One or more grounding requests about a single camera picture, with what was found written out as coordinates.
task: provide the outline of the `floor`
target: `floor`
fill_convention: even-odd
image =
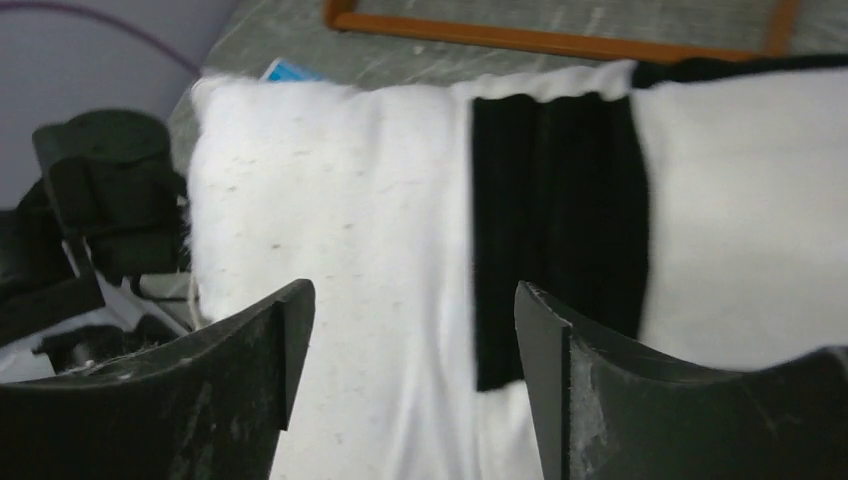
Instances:
[[[593,62],[468,45],[337,33],[322,23],[323,0],[244,0],[210,53],[210,69],[258,76],[277,57],[363,88],[444,85],[483,74],[538,72]],[[367,13],[739,49],[761,44],[773,0],[360,0]],[[802,0],[793,53],[848,51],[848,3]],[[197,125],[184,98],[170,120],[177,168],[188,164]],[[184,276],[157,278],[160,294],[185,290]],[[187,314],[184,305],[172,310]]]

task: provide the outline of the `purple cable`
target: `purple cable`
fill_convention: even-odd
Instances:
[[[141,30],[135,25],[128,23],[120,18],[113,17],[106,13],[98,12],[97,10],[82,7],[78,5],[65,5],[58,2],[27,2],[27,1],[0,1],[0,13],[15,12],[15,11],[47,11],[70,15],[74,17],[87,18],[95,22],[108,25],[116,30],[126,33],[147,45],[158,50],[159,53],[173,60],[182,68],[186,69],[196,78],[201,76],[201,69],[195,65],[189,58],[184,57],[175,49],[168,46],[165,42]]]

